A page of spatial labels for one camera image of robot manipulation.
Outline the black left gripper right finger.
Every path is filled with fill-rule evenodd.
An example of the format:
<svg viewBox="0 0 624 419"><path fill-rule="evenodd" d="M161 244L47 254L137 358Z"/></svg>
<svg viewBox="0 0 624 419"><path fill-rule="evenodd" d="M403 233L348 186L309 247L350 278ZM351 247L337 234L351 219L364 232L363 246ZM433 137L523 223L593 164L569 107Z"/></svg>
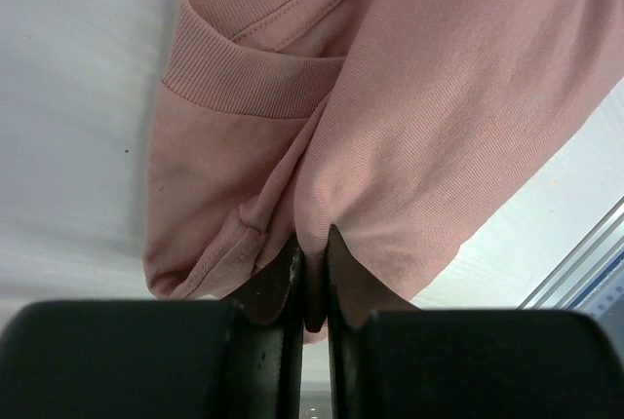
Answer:
<svg viewBox="0 0 624 419"><path fill-rule="evenodd" d="M590 317L421 310L351 253L325 256L337 418L619 418L623 367Z"/></svg>

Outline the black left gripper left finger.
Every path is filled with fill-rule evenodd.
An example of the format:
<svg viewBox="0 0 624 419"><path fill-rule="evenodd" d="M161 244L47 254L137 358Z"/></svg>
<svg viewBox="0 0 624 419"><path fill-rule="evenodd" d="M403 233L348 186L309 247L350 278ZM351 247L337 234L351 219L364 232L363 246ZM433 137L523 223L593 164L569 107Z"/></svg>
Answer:
<svg viewBox="0 0 624 419"><path fill-rule="evenodd" d="M296 239L221 300L21 309L1 336L5 418L294 418L302 365Z"/></svg>

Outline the dusty pink t-shirt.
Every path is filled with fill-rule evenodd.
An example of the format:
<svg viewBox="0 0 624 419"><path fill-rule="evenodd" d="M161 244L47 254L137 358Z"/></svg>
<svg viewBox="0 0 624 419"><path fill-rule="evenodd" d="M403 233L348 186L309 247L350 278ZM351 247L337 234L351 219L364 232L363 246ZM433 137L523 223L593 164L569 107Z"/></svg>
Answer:
<svg viewBox="0 0 624 419"><path fill-rule="evenodd" d="M409 300L623 76L623 0L179 0L147 173L160 298L222 297L297 236Z"/></svg>

